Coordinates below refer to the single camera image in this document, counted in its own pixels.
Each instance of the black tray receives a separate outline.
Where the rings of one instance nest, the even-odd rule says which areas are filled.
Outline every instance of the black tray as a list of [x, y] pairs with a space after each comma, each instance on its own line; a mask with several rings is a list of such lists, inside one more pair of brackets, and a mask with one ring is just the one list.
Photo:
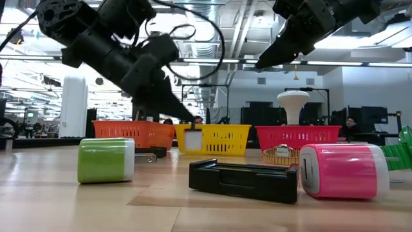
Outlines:
[[298, 172], [297, 164], [282, 168], [203, 160], [190, 164], [189, 188], [293, 204], [297, 201]]

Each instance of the green cylinder toy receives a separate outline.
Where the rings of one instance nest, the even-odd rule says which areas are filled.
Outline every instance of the green cylinder toy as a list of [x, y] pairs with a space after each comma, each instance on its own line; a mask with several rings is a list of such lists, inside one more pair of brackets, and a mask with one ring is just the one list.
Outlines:
[[134, 173], [133, 139], [83, 139], [80, 142], [77, 164], [79, 183], [130, 181]]

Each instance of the person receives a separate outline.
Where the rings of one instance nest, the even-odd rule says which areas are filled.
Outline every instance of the person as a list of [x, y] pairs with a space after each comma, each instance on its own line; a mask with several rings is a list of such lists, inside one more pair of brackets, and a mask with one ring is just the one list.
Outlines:
[[359, 130], [357, 124], [356, 124], [356, 118], [353, 116], [348, 116], [346, 118], [346, 123], [345, 125], [341, 128], [339, 135], [341, 137], [352, 137], [356, 133], [360, 133], [361, 131]]
[[199, 115], [195, 116], [194, 120], [196, 124], [203, 124], [203, 118], [200, 117]]
[[172, 121], [172, 119], [165, 119], [163, 121], [163, 124], [173, 125], [173, 121]]

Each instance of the white lamp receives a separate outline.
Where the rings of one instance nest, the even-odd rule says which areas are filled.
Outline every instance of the white lamp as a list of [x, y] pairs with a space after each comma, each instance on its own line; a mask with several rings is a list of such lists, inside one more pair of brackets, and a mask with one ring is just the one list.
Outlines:
[[288, 125], [299, 125], [299, 115], [309, 98], [309, 93], [303, 91], [287, 91], [277, 96], [277, 101], [286, 111]]

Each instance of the desk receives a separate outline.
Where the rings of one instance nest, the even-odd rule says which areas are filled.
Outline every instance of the desk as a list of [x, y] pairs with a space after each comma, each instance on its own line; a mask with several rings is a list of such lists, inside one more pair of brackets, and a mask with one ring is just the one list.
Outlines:
[[[193, 191], [189, 163], [210, 156], [176, 149], [136, 166], [133, 182], [77, 184], [77, 146], [0, 153], [0, 224], [4, 231], [76, 232], [410, 232], [412, 171], [378, 202], [316, 201], [299, 189], [296, 205]], [[260, 150], [221, 161], [261, 164]]]

